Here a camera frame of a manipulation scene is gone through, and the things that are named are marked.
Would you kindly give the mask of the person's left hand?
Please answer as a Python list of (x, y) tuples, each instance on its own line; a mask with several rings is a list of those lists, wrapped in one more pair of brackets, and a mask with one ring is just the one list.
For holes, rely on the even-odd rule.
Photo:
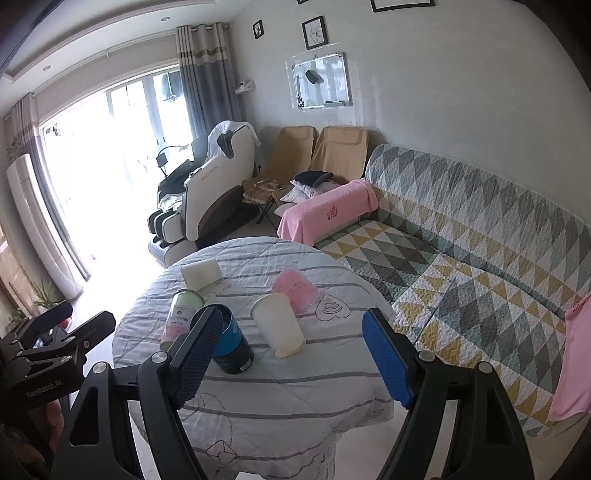
[(65, 419), (58, 400), (1, 423), (1, 478), (49, 479)]

